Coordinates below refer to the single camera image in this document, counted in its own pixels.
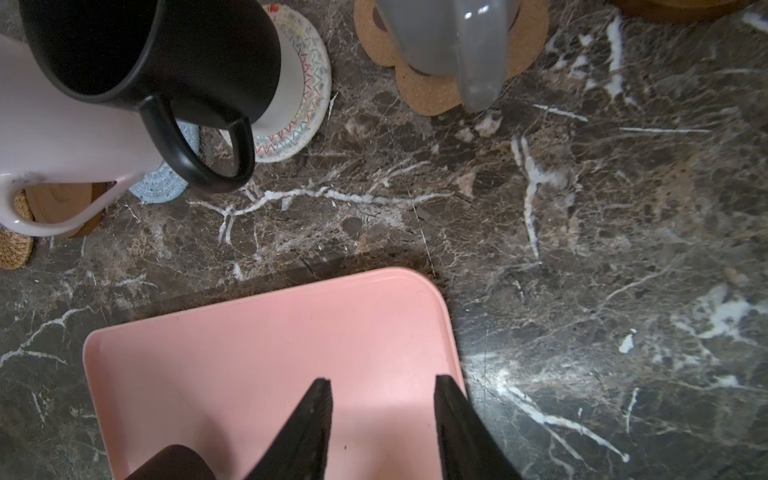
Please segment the multicolour woven coaster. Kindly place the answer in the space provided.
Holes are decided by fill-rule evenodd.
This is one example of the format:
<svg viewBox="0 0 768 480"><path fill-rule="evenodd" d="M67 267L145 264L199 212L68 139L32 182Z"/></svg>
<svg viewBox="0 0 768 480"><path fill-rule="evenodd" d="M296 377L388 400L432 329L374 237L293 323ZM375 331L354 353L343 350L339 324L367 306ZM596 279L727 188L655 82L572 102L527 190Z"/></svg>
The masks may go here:
<svg viewBox="0 0 768 480"><path fill-rule="evenodd" d="M252 125L255 160L290 159L318 133L331 100L329 55L318 30L283 4L264 7L276 27L281 48L279 84L265 114Z"/></svg>

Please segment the black mug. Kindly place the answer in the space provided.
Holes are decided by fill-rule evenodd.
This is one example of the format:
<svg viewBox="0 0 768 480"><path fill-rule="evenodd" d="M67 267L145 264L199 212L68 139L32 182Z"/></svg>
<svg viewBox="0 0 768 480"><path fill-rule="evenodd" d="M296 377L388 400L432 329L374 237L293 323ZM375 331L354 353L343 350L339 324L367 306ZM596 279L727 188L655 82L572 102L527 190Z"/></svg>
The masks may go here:
<svg viewBox="0 0 768 480"><path fill-rule="evenodd" d="M134 110L166 163L209 193L244 186L253 124L277 91L277 30L255 1L23 1L26 39L65 95ZM178 122L228 132L235 172L205 164Z"/></svg>

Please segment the rattan woven coaster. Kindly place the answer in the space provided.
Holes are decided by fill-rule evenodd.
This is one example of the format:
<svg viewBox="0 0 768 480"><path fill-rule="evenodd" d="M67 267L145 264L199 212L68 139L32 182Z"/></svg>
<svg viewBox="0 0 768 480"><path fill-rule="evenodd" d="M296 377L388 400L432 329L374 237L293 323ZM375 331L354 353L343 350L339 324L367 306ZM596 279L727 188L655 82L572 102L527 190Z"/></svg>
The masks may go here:
<svg viewBox="0 0 768 480"><path fill-rule="evenodd" d="M33 220L33 214L24 191L15 195L14 204L16 211L26 220ZM0 238L0 267L3 270L16 270L22 268L29 260L33 251L34 240L32 237L18 234L1 227Z"/></svg>

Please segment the grey woven coaster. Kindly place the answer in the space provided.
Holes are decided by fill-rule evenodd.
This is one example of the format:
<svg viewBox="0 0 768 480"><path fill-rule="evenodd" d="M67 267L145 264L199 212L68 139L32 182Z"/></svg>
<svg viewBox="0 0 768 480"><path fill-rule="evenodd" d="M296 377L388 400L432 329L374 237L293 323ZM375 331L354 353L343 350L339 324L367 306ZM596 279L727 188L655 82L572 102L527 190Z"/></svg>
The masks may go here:
<svg viewBox="0 0 768 480"><path fill-rule="evenodd" d="M200 128L198 125L177 121L188 145L195 154L200 153ZM143 179L129 188L132 195L149 204L162 204L178 198L187 188L188 183L167 163L145 175Z"/></svg>

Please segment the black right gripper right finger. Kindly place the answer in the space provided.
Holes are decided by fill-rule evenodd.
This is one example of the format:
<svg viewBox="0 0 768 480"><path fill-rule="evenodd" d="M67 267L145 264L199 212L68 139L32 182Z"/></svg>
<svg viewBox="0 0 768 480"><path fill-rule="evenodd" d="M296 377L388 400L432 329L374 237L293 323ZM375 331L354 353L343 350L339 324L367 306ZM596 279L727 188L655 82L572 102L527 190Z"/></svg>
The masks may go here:
<svg viewBox="0 0 768 480"><path fill-rule="evenodd" d="M521 479L450 375L435 379L434 417L443 479Z"/></svg>

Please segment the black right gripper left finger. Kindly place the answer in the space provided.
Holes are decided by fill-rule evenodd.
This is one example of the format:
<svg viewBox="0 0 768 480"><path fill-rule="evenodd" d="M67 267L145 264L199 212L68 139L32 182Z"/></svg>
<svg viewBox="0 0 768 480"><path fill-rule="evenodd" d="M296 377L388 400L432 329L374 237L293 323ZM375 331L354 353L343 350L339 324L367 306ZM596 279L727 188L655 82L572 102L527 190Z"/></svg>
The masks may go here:
<svg viewBox="0 0 768 480"><path fill-rule="evenodd" d="M246 479L323 479L332 413L331 382L317 378Z"/></svg>

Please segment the paw print coaster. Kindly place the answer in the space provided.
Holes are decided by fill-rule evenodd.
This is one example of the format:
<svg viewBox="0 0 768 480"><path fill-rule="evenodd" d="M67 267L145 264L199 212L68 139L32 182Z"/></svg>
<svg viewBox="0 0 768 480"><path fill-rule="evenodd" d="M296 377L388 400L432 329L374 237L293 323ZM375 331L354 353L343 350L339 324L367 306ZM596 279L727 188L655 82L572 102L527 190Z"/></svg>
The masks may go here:
<svg viewBox="0 0 768 480"><path fill-rule="evenodd" d="M353 17L356 33L368 57L375 64L393 70L396 85L405 103L413 111L424 116L436 116L457 106L464 108L456 80L447 76L421 73L405 62L387 32L376 9L376 2L355 2ZM518 2L518 14L508 32L507 71L501 92L507 80L533 64L543 49L549 27L548 2Z"/></svg>

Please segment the brown wooden coaster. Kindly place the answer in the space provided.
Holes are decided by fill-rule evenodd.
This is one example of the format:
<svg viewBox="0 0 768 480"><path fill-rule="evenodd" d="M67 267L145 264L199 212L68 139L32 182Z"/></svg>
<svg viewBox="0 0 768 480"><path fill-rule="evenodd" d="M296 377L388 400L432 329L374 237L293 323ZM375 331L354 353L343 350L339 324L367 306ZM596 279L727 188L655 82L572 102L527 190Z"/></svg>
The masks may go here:
<svg viewBox="0 0 768 480"><path fill-rule="evenodd" d="M653 23L708 22L742 10L748 0L611 0L625 15Z"/></svg>
<svg viewBox="0 0 768 480"><path fill-rule="evenodd" d="M69 220L109 188L108 183L41 184L25 189L28 205L37 223Z"/></svg>

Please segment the grey mug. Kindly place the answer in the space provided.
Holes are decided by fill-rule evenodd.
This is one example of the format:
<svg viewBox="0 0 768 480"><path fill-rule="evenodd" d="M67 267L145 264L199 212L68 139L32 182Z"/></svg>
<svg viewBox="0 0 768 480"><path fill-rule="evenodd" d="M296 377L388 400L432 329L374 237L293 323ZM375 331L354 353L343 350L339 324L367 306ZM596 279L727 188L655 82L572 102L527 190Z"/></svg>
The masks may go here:
<svg viewBox="0 0 768 480"><path fill-rule="evenodd" d="M467 111L484 110L498 98L518 1L390 0L375 6L405 62L456 80Z"/></svg>

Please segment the white mug pink handle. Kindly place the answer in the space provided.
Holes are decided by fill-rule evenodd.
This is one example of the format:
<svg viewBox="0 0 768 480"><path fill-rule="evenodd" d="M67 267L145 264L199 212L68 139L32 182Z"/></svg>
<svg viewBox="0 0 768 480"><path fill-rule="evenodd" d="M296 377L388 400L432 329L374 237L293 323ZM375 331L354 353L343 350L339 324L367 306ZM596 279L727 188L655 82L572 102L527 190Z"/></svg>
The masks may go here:
<svg viewBox="0 0 768 480"><path fill-rule="evenodd" d="M1 39L1 223L41 237L81 227L163 159L140 116L76 101L55 88L29 46ZM39 223L17 213L17 192L41 184L110 182L67 220Z"/></svg>

